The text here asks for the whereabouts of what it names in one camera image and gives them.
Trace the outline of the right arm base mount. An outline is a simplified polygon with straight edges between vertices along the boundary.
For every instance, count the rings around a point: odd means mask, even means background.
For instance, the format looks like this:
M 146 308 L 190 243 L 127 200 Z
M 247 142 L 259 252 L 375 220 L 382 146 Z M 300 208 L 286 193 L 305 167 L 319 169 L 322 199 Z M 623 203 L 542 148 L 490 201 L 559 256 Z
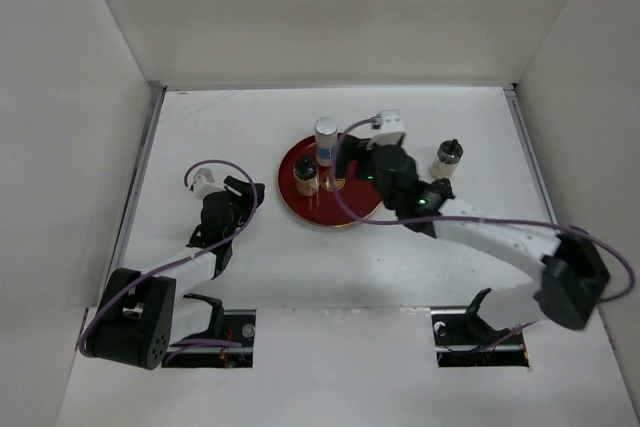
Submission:
M 481 303 L 490 292 L 489 288 L 481 290 L 464 310 L 431 312 L 435 357 L 440 368 L 529 366 L 522 335 L 527 324 L 495 330 L 478 316 Z

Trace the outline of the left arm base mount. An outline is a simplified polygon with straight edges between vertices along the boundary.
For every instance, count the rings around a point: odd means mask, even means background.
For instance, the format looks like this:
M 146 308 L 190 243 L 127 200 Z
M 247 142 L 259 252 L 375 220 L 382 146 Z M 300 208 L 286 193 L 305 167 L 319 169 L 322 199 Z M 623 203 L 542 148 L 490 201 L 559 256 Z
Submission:
M 181 297 L 174 308 L 164 368 L 251 368 L 257 311 L 227 309 L 220 299 Z

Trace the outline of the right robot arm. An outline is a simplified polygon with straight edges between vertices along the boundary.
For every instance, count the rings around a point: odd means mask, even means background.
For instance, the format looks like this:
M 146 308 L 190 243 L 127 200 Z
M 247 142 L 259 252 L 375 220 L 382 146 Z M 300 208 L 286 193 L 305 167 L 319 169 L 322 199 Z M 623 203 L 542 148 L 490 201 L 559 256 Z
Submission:
M 461 244 L 528 277 L 515 287 L 480 290 L 467 306 L 464 331 L 473 341 L 489 341 L 499 331 L 537 321 L 583 330 L 596 310 L 610 273 L 595 240 L 575 228 L 521 220 L 486 218 L 456 197 L 446 179 L 420 179 L 415 160 L 400 142 L 342 136 L 333 152 L 331 174 L 355 166 L 395 224 L 437 240 Z

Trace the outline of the black-capped brown spice jar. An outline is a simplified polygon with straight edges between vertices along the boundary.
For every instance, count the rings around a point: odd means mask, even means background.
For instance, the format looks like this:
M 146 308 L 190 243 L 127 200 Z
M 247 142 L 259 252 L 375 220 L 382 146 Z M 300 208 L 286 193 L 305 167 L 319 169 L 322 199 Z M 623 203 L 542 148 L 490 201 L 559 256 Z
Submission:
M 316 161 L 308 155 L 300 156 L 294 163 L 293 176 L 297 192 L 311 197 L 319 190 L 319 174 Z

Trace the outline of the silver-capped white blue bottle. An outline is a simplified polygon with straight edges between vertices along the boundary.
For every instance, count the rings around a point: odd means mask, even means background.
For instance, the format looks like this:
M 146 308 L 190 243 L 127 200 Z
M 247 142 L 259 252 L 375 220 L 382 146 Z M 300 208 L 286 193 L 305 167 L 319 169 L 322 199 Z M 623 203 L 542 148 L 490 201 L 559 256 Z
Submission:
M 319 118 L 314 126 L 315 157 L 319 166 L 330 167 L 333 159 L 333 148 L 337 143 L 339 126 L 331 117 Z

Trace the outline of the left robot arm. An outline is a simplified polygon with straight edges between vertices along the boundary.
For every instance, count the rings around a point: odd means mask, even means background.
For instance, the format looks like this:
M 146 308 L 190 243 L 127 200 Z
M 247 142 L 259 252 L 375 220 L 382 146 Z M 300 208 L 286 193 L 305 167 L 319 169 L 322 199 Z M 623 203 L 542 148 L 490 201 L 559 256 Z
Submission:
M 166 266 L 113 271 L 81 336 L 84 356 L 153 370 L 188 349 L 239 347 L 224 325 L 222 301 L 195 289 L 225 271 L 233 239 L 263 203 L 265 186 L 232 176 L 217 186 L 199 171 L 191 189 L 202 210 L 185 251 Z

